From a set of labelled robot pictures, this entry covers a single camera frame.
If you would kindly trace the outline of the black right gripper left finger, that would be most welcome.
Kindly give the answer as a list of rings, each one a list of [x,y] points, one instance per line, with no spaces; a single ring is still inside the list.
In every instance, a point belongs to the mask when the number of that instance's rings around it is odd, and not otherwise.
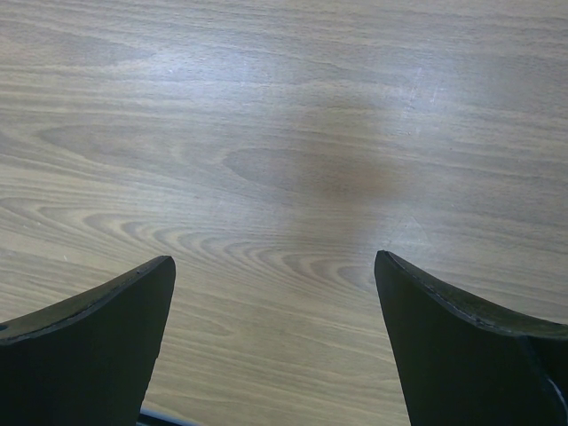
[[[134,425],[176,279],[158,256],[1,324],[3,425]]]

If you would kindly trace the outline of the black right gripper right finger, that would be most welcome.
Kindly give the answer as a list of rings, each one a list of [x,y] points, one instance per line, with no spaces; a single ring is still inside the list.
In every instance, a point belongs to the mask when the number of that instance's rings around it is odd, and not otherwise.
[[[565,425],[567,327],[452,286],[385,250],[375,282],[413,425]]]

